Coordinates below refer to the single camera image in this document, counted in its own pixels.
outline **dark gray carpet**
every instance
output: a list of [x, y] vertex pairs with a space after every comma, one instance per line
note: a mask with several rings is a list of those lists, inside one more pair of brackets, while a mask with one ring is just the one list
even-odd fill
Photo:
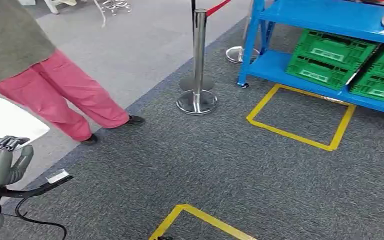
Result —
[[[258, 240], [384, 240], [384, 113], [357, 108], [333, 152], [249, 124], [245, 117], [273, 83], [235, 85], [239, 66], [224, 53], [240, 42], [242, 27], [207, 49], [205, 74], [220, 99], [215, 112], [177, 110], [178, 82], [191, 73], [186, 63], [130, 107], [146, 125], [98, 131], [101, 143], [77, 147], [48, 171], [65, 168], [75, 179], [23, 210], [66, 225], [70, 240], [145, 240], [184, 203]], [[273, 47], [291, 51], [299, 32], [277, 27]], [[329, 141], [344, 110], [282, 90], [257, 117]], [[175, 240], [234, 239], [187, 213], [167, 233]], [[58, 228], [13, 218], [0, 231], [0, 240], [60, 236]]]

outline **olive green sweater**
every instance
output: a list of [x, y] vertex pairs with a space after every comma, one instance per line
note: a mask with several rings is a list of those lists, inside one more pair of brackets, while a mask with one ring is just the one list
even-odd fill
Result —
[[17, 0], [0, 0], [0, 81], [49, 58], [55, 46]]

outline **pink pants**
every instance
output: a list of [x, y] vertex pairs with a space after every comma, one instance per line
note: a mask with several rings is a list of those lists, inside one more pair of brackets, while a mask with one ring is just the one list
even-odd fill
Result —
[[72, 102], [104, 128], [125, 124], [129, 115], [99, 83], [62, 52], [0, 81], [0, 93], [48, 120], [76, 141], [91, 137], [86, 119], [69, 108]]

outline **white chair leg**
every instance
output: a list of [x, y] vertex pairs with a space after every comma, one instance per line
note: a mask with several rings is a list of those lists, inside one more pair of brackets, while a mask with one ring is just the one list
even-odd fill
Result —
[[53, 14], [59, 14], [60, 12], [58, 11], [57, 7], [55, 6], [55, 4], [53, 3], [53, 0], [44, 0], [47, 7], [49, 8], [49, 10], [51, 11], [51, 13]]

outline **yellow floor tape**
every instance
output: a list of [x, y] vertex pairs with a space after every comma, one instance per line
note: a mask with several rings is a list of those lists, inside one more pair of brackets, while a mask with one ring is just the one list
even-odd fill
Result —
[[354, 113], [354, 110], [356, 109], [356, 106], [353, 104], [350, 104], [350, 103], [343, 102], [343, 101], [338, 101], [338, 100], [334, 100], [334, 99], [331, 100], [331, 102], [348, 106], [348, 108], [347, 108], [345, 115], [343, 116], [342, 120], [340, 121], [340, 124], [336, 130], [336, 133], [332, 138], [332, 141], [330, 142], [329, 145], [326, 145], [326, 144], [316, 142], [316, 141], [313, 141], [311, 139], [308, 139], [308, 138], [305, 138], [302, 136], [298, 136], [298, 135], [295, 135], [293, 133], [290, 133], [290, 132], [287, 132], [287, 131], [284, 131], [284, 130], [281, 130], [281, 129], [275, 128], [273, 126], [270, 126], [270, 125], [267, 125], [267, 124], [264, 124], [264, 123], [261, 123], [261, 122], [254, 120], [254, 118], [257, 116], [257, 114], [263, 109], [263, 107], [270, 101], [270, 99], [275, 95], [275, 93], [280, 88], [329, 101], [329, 99], [327, 99], [326, 97], [323, 97], [321, 95], [318, 95], [318, 94], [315, 94], [312, 92], [303, 91], [303, 90], [293, 88], [290, 86], [285, 86], [282, 84], [275, 84], [274, 87], [272, 89], [270, 89], [270, 91], [268, 91], [268, 93], [261, 99], [261, 101], [257, 104], [257, 106], [246, 117], [248, 122], [254, 126], [267, 129], [267, 130], [272, 131], [274, 133], [283, 135], [283, 136], [291, 138], [291, 139], [295, 139], [297, 141], [312, 145], [312, 146], [320, 148], [320, 149], [324, 149], [326, 151], [336, 150], [339, 146], [339, 143], [341, 142], [341, 139], [345, 133], [345, 130], [347, 129], [348, 123], [350, 122], [351, 117], [353, 116], [353, 113]]
[[214, 227], [232, 235], [233, 237], [239, 240], [256, 240], [252, 236], [218, 220], [217, 218], [189, 204], [176, 205], [173, 208], [173, 210], [170, 212], [170, 214], [168, 214], [168, 216], [164, 219], [164, 221], [162, 221], [162, 223], [158, 226], [158, 228], [153, 232], [149, 240], [157, 240], [158, 237], [162, 236], [182, 211], [186, 211], [194, 215], [195, 217], [213, 225]]

